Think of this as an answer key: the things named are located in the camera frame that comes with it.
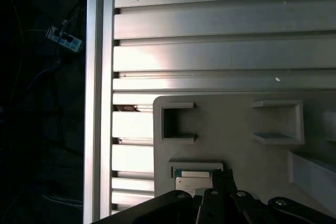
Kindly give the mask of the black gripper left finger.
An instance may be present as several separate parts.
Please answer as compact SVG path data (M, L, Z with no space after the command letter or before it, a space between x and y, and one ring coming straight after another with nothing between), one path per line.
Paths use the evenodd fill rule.
M202 196L173 190L95 223L225 223L225 193L230 191L232 171L211 172L212 187Z

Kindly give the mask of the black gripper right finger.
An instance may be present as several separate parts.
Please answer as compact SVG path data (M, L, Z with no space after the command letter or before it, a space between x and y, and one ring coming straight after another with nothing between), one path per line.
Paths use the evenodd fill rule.
M335 223L335 218L289 198L275 197L266 204L238 190L231 169L223 170L223 186L245 223Z

